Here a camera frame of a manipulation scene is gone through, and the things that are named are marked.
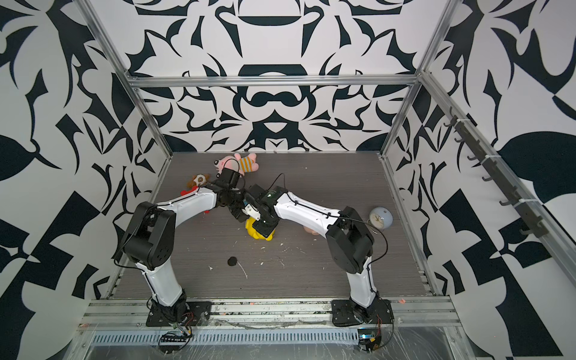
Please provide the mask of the pink piggy bank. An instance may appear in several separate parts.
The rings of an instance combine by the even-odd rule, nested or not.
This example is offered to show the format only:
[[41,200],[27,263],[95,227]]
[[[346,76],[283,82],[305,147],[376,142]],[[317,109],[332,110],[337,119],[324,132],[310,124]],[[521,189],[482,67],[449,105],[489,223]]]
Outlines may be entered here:
[[306,233],[309,233],[309,234],[313,235],[313,236],[318,236],[318,235],[319,235],[319,233],[318,233],[316,230],[311,229],[311,228],[306,227],[306,226],[304,226],[304,231],[305,231]]

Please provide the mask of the black red bank plug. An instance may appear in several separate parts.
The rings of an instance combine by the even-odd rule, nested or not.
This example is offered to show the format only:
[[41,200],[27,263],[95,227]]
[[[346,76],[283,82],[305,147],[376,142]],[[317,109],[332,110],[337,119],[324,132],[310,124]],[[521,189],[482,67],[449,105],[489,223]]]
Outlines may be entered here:
[[238,263],[238,260],[235,256],[231,256],[227,261],[228,266],[236,266],[237,263]]

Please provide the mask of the red piggy bank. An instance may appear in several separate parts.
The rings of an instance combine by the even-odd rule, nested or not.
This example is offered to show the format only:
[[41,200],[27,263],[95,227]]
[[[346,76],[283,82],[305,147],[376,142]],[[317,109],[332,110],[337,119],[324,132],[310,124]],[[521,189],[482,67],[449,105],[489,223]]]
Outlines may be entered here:
[[216,194],[205,187],[187,194],[178,203],[178,213],[189,217],[212,210],[216,203]]

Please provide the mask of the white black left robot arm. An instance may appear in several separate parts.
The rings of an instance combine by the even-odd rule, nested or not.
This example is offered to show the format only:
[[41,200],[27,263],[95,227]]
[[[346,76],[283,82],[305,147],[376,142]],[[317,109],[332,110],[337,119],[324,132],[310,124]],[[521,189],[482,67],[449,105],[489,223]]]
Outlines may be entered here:
[[151,290],[152,304],[169,323],[183,322],[188,312],[185,291],[171,263],[176,228],[217,207],[238,212],[243,207],[243,191],[208,184],[166,202],[142,202],[112,256],[115,261],[127,257],[142,272]]

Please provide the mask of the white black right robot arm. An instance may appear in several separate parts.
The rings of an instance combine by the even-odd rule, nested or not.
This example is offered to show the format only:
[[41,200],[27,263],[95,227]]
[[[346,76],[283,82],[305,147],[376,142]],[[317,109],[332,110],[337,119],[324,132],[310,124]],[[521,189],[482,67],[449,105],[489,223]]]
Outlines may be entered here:
[[283,187],[265,190],[254,185],[244,192],[244,212],[254,219],[255,232],[265,238],[280,221],[292,221],[322,236],[335,264],[346,272],[350,300],[364,309],[372,306],[378,296],[371,271],[374,237],[354,208],[326,208]]

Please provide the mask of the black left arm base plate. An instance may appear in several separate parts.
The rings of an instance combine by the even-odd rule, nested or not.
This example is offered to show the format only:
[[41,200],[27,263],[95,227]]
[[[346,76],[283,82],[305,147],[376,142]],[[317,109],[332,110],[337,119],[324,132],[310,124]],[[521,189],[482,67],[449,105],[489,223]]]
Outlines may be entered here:
[[204,326],[208,323],[213,303],[211,301],[183,301],[173,307],[165,307],[151,300],[148,304],[146,327],[162,327],[180,325],[183,327]]

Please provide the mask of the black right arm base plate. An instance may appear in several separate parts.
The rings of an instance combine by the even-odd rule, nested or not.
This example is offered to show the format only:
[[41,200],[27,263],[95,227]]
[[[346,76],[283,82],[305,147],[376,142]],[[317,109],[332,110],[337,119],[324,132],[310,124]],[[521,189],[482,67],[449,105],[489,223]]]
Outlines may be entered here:
[[336,327],[393,324],[394,320],[392,305],[387,299],[376,297],[366,308],[351,299],[331,301],[331,321]]

